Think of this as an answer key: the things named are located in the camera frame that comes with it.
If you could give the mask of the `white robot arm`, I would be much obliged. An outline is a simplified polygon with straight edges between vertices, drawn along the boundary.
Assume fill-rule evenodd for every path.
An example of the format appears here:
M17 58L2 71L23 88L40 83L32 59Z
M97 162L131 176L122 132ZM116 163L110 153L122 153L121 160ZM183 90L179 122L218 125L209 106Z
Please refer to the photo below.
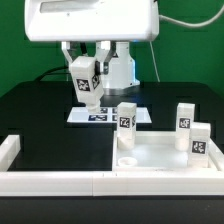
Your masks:
M106 89L139 83L129 44L159 34L156 0L25 0L24 18L31 41L94 42Z

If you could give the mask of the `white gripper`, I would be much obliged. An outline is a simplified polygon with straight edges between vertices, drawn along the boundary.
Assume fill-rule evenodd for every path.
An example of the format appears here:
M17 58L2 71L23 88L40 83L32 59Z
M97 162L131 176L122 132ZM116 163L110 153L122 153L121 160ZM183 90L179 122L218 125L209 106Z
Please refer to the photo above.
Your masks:
M155 0L25 0L25 32L31 41L63 41L71 64L76 42L96 43L96 73L109 73L115 41L153 41L159 34Z

